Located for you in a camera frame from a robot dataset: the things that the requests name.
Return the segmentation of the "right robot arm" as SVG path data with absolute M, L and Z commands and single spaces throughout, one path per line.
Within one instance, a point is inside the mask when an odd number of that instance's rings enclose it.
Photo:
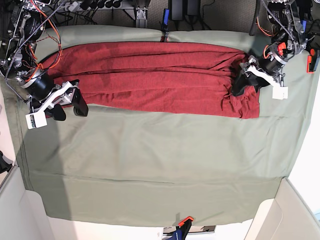
M 26 92 L 30 128 L 66 119 L 65 107 L 86 117 L 89 104 L 125 110 L 254 119 L 259 94 L 236 73 L 238 49 L 192 42 L 116 41 L 62 47 L 35 55 L 50 18 L 32 0 L 17 2 L 0 48 L 0 72 Z

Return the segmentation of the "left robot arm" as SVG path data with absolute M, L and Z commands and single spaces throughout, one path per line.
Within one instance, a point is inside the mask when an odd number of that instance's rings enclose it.
M 260 8 L 264 7 L 274 32 L 267 33 L 259 22 Z M 232 94 L 240 96 L 245 88 L 252 86 L 256 91 L 272 86 L 273 91 L 279 90 L 286 94 L 288 88 L 284 85 L 284 66 L 290 59 L 306 49 L 308 38 L 307 23 L 300 17 L 302 4 L 296 0 L 257 0 L 254 17 L 249 35 L 253 36 L 256 28 L 271 38 L 271 44 L 266 45 L 262 56 L 250 55 L 247 62 L 240 64 L 240 72 L 233 82 Z

